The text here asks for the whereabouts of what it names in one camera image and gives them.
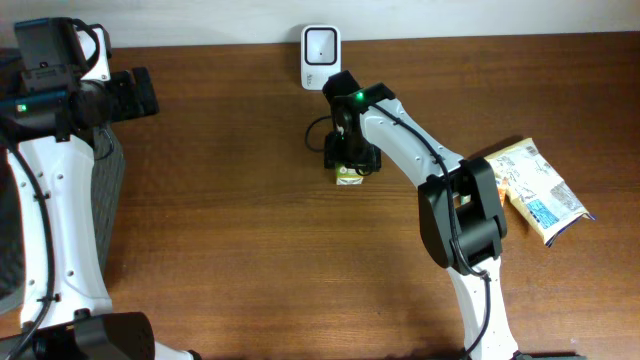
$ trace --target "wooden table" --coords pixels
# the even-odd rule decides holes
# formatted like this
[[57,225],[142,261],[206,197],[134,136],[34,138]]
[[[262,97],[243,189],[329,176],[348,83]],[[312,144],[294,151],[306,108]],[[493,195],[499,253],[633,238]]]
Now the wooden table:
[[[115,126],[128,161],[115,310],[143,311],[157,339],[206,359],[455,353],[458,305],[419,239],[415,189],[386,157],[363,186],[334,185],[303,143],[329,107],[301,88],[298,51],[115,51],[112,69],[149,68],[162,109]],[[547,249],[506,206],[513,335],[525,352],[640,356],[640,34],[349,42],[343,63],[465,156],[533,137],[598,220]]]

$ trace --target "white wall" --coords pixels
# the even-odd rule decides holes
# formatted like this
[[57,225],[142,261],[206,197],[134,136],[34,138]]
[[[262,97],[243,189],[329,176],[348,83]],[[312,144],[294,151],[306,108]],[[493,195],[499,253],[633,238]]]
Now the white wall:
[[344,40],[640,30],[640,0],[0,0],[12,24],[50,16],[101,23],[114,46],[296,41],[330,23]]

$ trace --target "wood surface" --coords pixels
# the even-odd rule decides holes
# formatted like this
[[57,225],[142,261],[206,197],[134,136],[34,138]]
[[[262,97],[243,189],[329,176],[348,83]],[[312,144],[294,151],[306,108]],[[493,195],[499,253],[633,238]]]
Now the wood surface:
[[[299,46],[117,49],[147,66],[155,117],[114,126],[127,169],[106,284],[117,312],[205,359],[365,359],[455,353],[446,271],[424,249],[416,191],[387,158],[337,187],[307,151],[329,112],[300,86]],[[529,353],[640,355],[640,34],[343,44],[361,85],[469,156],[532,137],[597,221],[548,249],[508,204],[502,286]],[[312,134],[319,145],[330,130]],[[18,330],[0,318],[0,336]]]

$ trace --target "brown tabletop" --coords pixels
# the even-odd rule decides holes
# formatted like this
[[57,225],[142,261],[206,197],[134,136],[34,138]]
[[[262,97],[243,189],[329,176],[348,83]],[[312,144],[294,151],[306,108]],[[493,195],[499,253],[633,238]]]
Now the brown tabletop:
[[[106,272],[115,311],[206,359],[455,353],[463,326],[424,249],[416,191],[387,158],[337,187],[303,135],[328,114],[299,45],[117,49],[147,66],[155,117],[114,126],[127,169]],[[640,34],[348,42],[343,68],[383,81],[469,156],[532,137],[597,221],[546,248],[511,206],[502,290],[524,352],[640,357]],[[320,145],[329,124],[312,141]],[[18,312],[0,336],[18,331]]]

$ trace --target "blue label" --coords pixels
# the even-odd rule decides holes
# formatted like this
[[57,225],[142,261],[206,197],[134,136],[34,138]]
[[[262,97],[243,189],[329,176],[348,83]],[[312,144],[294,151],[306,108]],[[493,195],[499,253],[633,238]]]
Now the blue label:
[[527,208],[529,208],[531,215],[533,215],[536,221],[542,225],[544,229],[548,229],[551,225],[559,221],[558,218],[553,215],[540,200],[533,200],[528,203]]

